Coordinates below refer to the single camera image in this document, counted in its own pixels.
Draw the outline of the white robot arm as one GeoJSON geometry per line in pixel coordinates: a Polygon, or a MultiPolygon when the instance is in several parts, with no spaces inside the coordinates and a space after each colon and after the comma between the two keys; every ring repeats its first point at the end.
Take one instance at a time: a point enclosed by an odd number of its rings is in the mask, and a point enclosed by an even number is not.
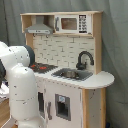
{"type": "Polygon", "coordinates": [[[30,66],[35,62],[28,45],[7,46],[0,41],[0,81],[9,84],[10,118],[1,128],[44,128],[39,112],[36,79],[30,66]]]}

